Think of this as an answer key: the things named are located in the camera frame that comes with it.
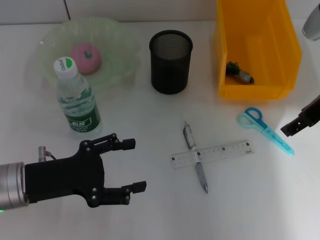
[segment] scissors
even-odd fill
[[[259,114],[259,118],[255,118],[250,114],[250,112],[256,112]],[[243,119],[249,120],[248,123],[244,123]],[[240,114],[238,117],[238,123],[244,128],[255,128],[260,133],[265,135],[269,140],[276,144],[279,148],[285,151],[288,155],[293,156],[295,151],[278,135],[276,134],[264,121],[262,121],[262,112],[255,108],[249,107],[244,113]]]

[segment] pen clip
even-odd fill
[[[188,139],[188,134],[187,134],[187,131],[186,131],[186,126],[184,126],[184,129],[183,129],[183,136],[184,136],[184,138],[185,138],[186,145],[188,146],[188,149],[192,149],[192,147],[190,146],[189,139]]]

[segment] pen tip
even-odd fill
[[[207,184],[207,183],[204,183],[203,186],[204,186],[205,192],[208,193],[208,184]]]

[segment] bottle cap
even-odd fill
[[[53,69],[57,77],[61,80],[72,79],[78,74],[75,61],[68,56],[57,59],[53,64]]]

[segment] black mesh pen holder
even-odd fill
[[[149,48],[152,86],[163,94],[185,89],[193,49],[191,38],[181,31],[165,30],[151,38]]]

